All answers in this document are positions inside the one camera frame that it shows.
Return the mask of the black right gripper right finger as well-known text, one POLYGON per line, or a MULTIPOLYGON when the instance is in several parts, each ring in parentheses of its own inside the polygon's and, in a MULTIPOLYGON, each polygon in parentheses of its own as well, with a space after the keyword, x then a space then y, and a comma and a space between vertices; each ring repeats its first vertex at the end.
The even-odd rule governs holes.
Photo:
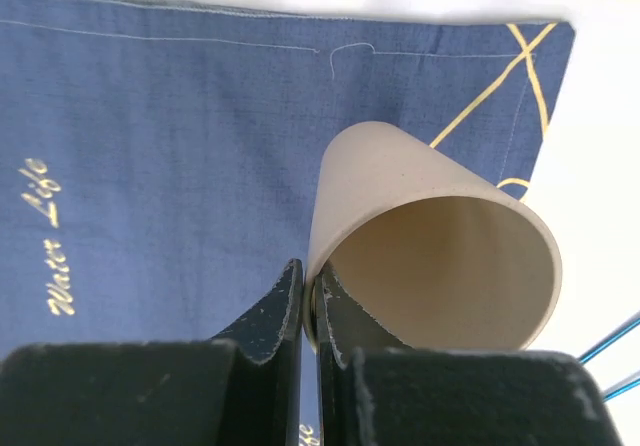
POLYGON ((547 351, 413 349, 332 270, 314 282, 325 445, 618 445, 592 377, 547 351))

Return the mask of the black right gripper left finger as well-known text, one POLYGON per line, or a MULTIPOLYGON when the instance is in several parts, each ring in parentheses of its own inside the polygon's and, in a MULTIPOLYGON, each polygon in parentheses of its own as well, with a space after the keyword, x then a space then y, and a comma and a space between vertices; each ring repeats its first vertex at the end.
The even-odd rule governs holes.
POLYGON ((34 344, 1 364, 5 445, 293 445, 303 272, 201 341, 34 344))

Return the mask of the beige cup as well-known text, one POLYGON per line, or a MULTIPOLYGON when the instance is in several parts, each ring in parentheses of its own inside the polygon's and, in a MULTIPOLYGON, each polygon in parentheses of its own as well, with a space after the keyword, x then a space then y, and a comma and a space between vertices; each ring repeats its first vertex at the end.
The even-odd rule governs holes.
POLYGON ((519 350, 549 321, 562 261, 525 204, 400 128, 361 122, 321 162, 303 297, 331 267, 417 348, 519 350))

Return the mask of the blue fish-print placemat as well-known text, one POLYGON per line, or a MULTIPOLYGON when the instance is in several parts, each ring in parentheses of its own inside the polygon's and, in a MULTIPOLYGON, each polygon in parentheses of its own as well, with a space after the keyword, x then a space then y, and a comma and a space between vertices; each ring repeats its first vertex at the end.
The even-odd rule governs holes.
MULTIPOLYGON (((387 120, 513 196, 566 23, 448 26, 144 0, 1 0, 1 364, 207 340, 306 251, 320 157, 387 120)), ((298 440, 317 440, 300 350, 298 440)))

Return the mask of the blue metal spoon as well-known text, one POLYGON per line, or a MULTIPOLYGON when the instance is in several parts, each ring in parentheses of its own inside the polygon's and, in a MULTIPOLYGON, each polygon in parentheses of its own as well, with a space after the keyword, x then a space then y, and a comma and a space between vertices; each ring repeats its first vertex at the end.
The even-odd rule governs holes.
POLYGON ((586 364, 587 362, 591 361, 597 355, 601 354, 604 350, 612 346, 615 342, 619 341, 626 334, 633 331, 636 327, 639 326, 639 323, 640 323, 640 313, 636 312, 633 316, 625 320, 621 325, 619 325, 613 331, 607 334, 598 343, 596 343, 594 346, 592 346, 586 352, 584 352, 578 358, 578 361, 581 364, 586 364))

